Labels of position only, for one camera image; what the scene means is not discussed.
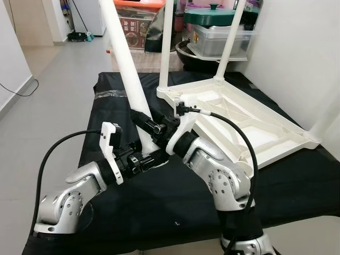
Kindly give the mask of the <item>white plastic children table top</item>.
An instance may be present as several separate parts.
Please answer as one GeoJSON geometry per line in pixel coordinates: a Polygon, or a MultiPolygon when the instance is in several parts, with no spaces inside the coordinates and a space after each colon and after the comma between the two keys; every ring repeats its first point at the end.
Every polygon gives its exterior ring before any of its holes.
{"type": "MultiPolygon", "coordinates": [[[[253,145],[258,167],[266,167],[302,148],[313,150],[320,144],[306,130],[225,80],[211,78],[158,88],[156,95],[172,108],[183,102],[235,122],[253,145]]],[[[245,141],[226,122],[197,113],[190,113],[190,122],[198,136],[219,147],[229,160],[252,166],[245,141]]]]}

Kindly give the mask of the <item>black wok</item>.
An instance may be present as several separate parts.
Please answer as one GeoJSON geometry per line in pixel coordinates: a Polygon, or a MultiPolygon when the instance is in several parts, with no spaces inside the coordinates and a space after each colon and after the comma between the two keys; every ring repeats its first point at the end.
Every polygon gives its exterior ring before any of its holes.
{"type": "Polygon", "coordinates": [[[175,51],[184,65],[185,71],[215,74],[219,67],[219,61],[209,61],[197,58],[188,47],[189,41],[180,41],[175,45],[175,51]]]}

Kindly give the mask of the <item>white plastic table leg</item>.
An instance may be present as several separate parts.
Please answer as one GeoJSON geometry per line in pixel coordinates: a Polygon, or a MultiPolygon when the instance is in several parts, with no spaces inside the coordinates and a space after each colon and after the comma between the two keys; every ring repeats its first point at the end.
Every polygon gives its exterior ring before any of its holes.
{"type": "Polygon", "coordinates": [[[316,123],[307,131],[306,136],[317,143],[321,143],[323,136],[330,129],[335,117],[340,113],[340,95],[336,94],[333,101],[326,107],[316,123]]]}
{"type": "Polygon", "coordinates": [[[104,24],[109,32],[114,57],[121,73],[130,109],[151,118],[150,107],[146,101],[138,71],[134,65],[121,22],[113,0],[98,0],[104,24]]]}
{"type": "Polygon", "coordinates": [[[231,55],[231,50],[233,48],[233,44],[234,44],[236,34],[240,26],[241,17],[243,15],[246,3],[247,3],[247,0],[237,1],[235,15],[233,17],[233,20],[230,26],[229,35],[227,37],[227,41],[223,49],[222,57],[219,61],[216,74],[213,77],[214,80],[224,81],[224,73],[226,72],[226,69],[227,69],[227,65],[229,62],[230,55],[231,55]]]}
{"type": "Polygon", "coordinates": [[[159,83],[157,90],[165,91],[168,86],[168,70],[170,68],[170,52],[172,49],[172,32],[173,32],[173,13],[174,0],[165,0],[164,19],[163,19],[163,38],[161,40],[161,56],[159,83]]]}

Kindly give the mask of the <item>broom with dustpan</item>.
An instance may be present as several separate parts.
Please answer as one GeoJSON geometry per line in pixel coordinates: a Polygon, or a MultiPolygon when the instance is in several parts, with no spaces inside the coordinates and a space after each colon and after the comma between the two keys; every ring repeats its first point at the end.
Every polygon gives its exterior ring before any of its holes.
{"type": "Polygon", "coordinates": [[[92,42],[95,36],[88,30],[87,25],[80,14],[77,4],[75,0],[66,0],[66,4],[68,5],[68,9],[70,11],[70,16],[72,19],[72,31],[68,34],[67,38],[70,42],[92,42]],[[76,24],[82,24],[83,32],[78,31],[76,24]]]}

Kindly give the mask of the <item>green cooking pot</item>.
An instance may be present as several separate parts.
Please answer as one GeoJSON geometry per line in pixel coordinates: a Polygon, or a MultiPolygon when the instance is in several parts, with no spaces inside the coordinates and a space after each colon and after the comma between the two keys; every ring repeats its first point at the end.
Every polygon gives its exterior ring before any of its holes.
{"type": "Polygon", "coordinates": [[[230,26],[236,10],[219,8],[216,3],[210,7],[194,8],[184,12],[184,22],[200,26],[230,26]]]}

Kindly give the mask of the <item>clear tape strip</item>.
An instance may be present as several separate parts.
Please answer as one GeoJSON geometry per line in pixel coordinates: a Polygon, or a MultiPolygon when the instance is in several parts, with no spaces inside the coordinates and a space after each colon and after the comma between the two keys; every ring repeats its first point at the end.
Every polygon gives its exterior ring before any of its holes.
{"type": "Polygon", "coordinates": [[[105,90],[100,92],[95,92],[94,100],[99,99],[123,99],[127,100],[128,95],[125,90],[105,90]]]}

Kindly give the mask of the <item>white appliance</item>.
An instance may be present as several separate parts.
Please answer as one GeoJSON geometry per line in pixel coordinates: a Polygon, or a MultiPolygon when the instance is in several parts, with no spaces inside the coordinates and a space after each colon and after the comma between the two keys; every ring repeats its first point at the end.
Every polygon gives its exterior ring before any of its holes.
{"type": "Polygon", "coordinates": [[[76,32],[90,32],[102,37],[106,26],[100,10],[99,0],[70,0],[70,10],[76,32]]]}

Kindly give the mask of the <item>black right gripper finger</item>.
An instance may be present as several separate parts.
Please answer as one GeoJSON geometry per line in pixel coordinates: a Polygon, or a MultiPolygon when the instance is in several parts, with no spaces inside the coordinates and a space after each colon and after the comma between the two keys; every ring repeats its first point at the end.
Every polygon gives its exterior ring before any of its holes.
{"type": "Polygon", "coordinates": [[[131,119],[134,124],[148,134],[160,134],[160,125],[143,112],[131,112],[131,119]]]}

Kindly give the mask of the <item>clear plastic container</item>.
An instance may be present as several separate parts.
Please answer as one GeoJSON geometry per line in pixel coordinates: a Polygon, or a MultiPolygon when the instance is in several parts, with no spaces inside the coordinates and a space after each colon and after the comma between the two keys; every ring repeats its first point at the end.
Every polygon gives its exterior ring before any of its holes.
{"type": "MultiPolygon", "coordinates": [[[[222,59],[224,46],[226,46],[231,27],[191,24],[190,29],[188,47],[198,58],[215,61],[222,59]]],[[[244,26],[240,25],[236,31],[235,41],[229,54],[229,61],[247,61],[248,49],[254,36],[255,32],[246,31],[244,26]]]]}

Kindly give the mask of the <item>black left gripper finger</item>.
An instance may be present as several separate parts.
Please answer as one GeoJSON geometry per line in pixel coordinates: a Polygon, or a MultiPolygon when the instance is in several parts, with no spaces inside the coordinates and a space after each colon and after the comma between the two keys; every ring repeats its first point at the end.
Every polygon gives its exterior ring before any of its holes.
{"type": "Polygon", "coordinates": [[[151,169],[160,167],[163,164],[167,163],[169,158],[168,153],[163,150],[156,150],[146,155],[142,160],[142,168],[143,169],[151,169]]]}

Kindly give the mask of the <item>red printed carton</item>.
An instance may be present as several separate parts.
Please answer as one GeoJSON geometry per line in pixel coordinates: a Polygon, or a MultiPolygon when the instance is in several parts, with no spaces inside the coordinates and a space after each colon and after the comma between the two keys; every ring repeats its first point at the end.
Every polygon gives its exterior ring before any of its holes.
{"type": "Polygon", "coordinates": [[[152,19],[119,18],[130,49],[144,49],[152,19]]]}

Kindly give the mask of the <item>black tablecloth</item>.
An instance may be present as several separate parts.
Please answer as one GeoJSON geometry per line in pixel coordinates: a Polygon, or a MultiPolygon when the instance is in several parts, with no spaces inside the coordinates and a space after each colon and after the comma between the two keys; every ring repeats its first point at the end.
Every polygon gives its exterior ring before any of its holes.
{"type": "MultiPolygon", "coordinates": [[[[254,78],[227,71],[226,82],[297,124],[262,90],[254,78]]],[[[156,97],[158,73],[139,73],[151,109],[167,114],[171,108],[156,97]]],[[[122,90],[121,75],[101,72],[95,92],[122,90]]],[[[122,143],[138,139],[123,99],[92,100],[87,129],[103,121],[122,127],[122,143]]],[[[323,146],[302,149],[262,168],[258,173],[255,211],[264,227],[319,216],[338,216],[331,197],[338,195],[340,162],[323,146]]],[[[73,235],[29,234],[21,255],[115,255],[162,248],[220,236],[218,213],[206,184],[177,158],[122,185],[97,195],[87,206],[73,235]]]]}

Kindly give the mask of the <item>low translucent storage box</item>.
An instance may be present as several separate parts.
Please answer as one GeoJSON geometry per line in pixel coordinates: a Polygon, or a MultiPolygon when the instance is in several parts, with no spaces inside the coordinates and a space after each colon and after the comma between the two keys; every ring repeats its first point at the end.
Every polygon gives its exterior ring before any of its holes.
{"type": "MultiPolygon", "coordinates": [[[[161,53],[147,53],[143,49],[129,49],[133,65],[138,73],[159,73],[162,63],[161,53]]],[[[112,70],[119,72],[121,68],[112,48],[105,51],[112,61],[112,70]]]]}

